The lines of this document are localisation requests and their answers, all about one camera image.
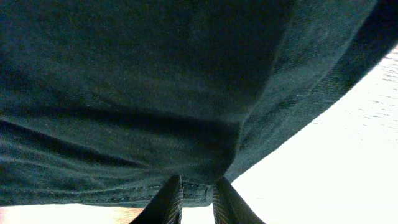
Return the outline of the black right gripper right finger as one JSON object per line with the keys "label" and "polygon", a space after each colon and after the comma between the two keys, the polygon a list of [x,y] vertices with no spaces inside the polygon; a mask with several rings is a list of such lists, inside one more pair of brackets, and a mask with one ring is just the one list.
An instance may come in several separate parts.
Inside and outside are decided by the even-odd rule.
{"label": "black right gripper right finger", "polygon": [[215,224],[265,224],[223,177],[213,188]]}

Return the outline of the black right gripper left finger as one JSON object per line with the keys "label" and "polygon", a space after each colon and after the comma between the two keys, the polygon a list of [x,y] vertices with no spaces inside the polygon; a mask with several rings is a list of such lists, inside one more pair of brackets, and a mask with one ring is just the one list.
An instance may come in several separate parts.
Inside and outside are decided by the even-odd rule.
{"label": "black right gripper left finger", "polygon": [[130,224],[181,224],[182,208],[182,179],[173,175]]}

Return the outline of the black trousers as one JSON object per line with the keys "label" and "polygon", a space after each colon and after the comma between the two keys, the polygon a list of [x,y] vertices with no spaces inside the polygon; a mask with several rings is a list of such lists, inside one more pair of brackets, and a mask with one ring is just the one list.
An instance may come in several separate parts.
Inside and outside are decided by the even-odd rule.
{"label": "black trousers", "polygon": [[208,205],[396,44],[396,1],[2,0],[1,205]]}

